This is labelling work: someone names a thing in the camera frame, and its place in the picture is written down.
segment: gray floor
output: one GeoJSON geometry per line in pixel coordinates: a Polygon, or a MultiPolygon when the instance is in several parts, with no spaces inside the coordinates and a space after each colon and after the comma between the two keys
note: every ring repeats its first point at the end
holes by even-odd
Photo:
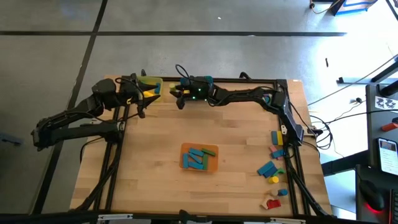
{"type": "MultiPolygon", "coordinates": [[[[91,31],[101,5],[90,1],[0,0],[0,30],[91,31]]],[[[320,11],[327,4],[317,4],[320,11]]],[[[97,37],[78,101],[107,74],[127,75],[144,68],[148,75],[177,76],[176,63],[191,75],[237,77],[245,71],[253,78],[301,79],[308,102],[341,86],[337,77],[361,77],[398,54],[398,22],[385,1],[368,12],[334,17],[315,15],[308,1],[109,1],[101,31],[265,31],[347,32],[344,37],[97,37]]],[[[88,36],[0,35],[1,132],[24,139],[14,147],[0,142],[0,213],[25,213],[40,185],[50,149],[37,152],[29,133],[40,118],[65,109],[85,53],[88,36]]],[[[363,86],[310,107],[314,115],[333,119],[348,110],[350,99],[364,98],[363,86]]],[[[363,107],[353,112],[364,111],[363,107]]],[[[336,151],[348,156],[366,149],[366,141],[353,144],[347,126],[366,139],[365,117],[335,123],[336,151]]],[[[84,139],[64,144],[44,212],[68,210],[79,169],[78,150],[84,139]]],[[[322,160],[338,158],[330,149],[322,160]]],[[[330,195],[338,181],[325,179],[330,195]]],[[[353,186],[333,205],[352,211],[353,186]]]]}

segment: blue block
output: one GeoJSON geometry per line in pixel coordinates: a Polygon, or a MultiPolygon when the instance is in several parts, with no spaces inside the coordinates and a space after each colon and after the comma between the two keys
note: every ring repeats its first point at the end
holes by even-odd
{"type": "Polygon", "coordinates": [[[160,83],[156,83],[157,88],[155,89],[155,94],[159,94],[160,93],[160,83]]]}
{"type": "Polygon", "coordinates": [[[194,161],[196,161],[197,163],[201,164],[201,160],[200,160],[197,156],[195,156],[195,155],[192,154],[192,153],[190,153],[189,156],[190,156],[194,161]]]}
{"type": "Polygon", "coordinates": [[[283,149],[279,149],[279,150],[277,150],[277,151],[271,153],[271,157],[272,157],[273,159],[275,159],[275,158],[278,158],[278,157],[283,156],[284,154],[285,154],[284,150],[283,150],[283,149]]]}
{"type": "Polygon", "coordinates": [[[182,155],[182,164],[184,169],[188,169],[188,153],[182,155]]]}
{"type": "Polygon", "coordinates": [[[198,150],[198,149],[194,149],[194,148],[189,148],[189,152],[191,152],[192,154],[197,155],[197,156],[203,157],[203,155],[204,155],[204,152],[202,152],[201,150],[198,150]]]}
{"type": "Polygon", "coordinates": [[[271,131],[272,143],[273,145],[278,145],[278,133],[276,131],[271,131]]]}
{"type": "Polygon", "coordinates": [[[285,196],[285,195],[287,195],[287,190],[286,189],[278,190],[278,196],[285,196]]]}
{"type": "Polygon", "coordinates": [[[267,172],[265,172],[265,173],[263,174],[263,176],[266,177],[266,178],[268,178],[268,177],[272,176],[273,174],[275,174],[275,172],[277,172],[277,171],[278,171],[278,169],[276,169],[276,167],[273,166],[273,167],[271,167],[269,170],[267,170],[267,172]]]}
{"type": "Polygon", "coordinates": [[[203,169],[203,165],[197,162],[188,161],[188,166],[195,168],[195,169],[203,169]]]}
{"type": "Polygon", "coordinates": [[[259,175],[265,174],[269,169],[272,167],[275,167],[274,163],[272,161],[267,162],[264,166],[262,166],[260,169],[257,170],[257,173],[259,175]]]}

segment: computer mouse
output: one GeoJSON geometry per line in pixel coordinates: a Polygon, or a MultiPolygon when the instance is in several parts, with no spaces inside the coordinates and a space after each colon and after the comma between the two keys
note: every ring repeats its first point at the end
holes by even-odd
{"type": "Polygon", "coordinates": [[[359,183],[359,190],[369,206],[377,211],[384,209],[384,199],[377,187],[368,180],[359,183]]]}

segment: wooden table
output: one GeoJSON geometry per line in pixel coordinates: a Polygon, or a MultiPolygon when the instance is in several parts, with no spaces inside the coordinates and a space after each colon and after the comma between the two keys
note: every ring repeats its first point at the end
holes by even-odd
{"type": "MultiPolygon", "coordinates": [[[[197,101],[188,102],[179,110],[168,85],[164,83],[160,102],[145,110],[145,119],[132,118],[127,122],[112,210],[171,214],[184,209],[201,215],[291,217],[289,197],[280,198],[279,208],[265,210],[259,206],[268,190],[288,189],[286,175],[278,184],[271,185],[256,173],[271,159],[271,131],[280,129],[277,116],[251,102],[212,108],[204,101],[197,101]],[[209,174],[179,168],[183,142],[217,145],[218,172],[209,174]]],[[[259,86],[254,83],[217,85],[229,90],[259,86]]],[[[288,85],[292,103],[309,124],[302,82],[289,80],[288,85]]],[[[130,114],[134,113],[135,105],[130,109],[130,114]]],[[[101,118],[111,119],[112,114],[108,111],[101,118]]],[[[305,141],[315,144],[310,137],[305,137],[305,141]]],[[[86,146],[71,208],[79,206],[97,184],[105,147],[104,141],[86,146]]],[[[323,209],[331,213],[317,151],[304,145],[300,147],[300,155],[309,191],[323,209]]],[[[285,168],[283,160],[272,161],[277,167],[285,168]]],[[[108,192],[107,187],[104,189],[101,208],[108,192]]],[[[303,213],[297,186],[296,196],[299,212],[303,213]]]]}

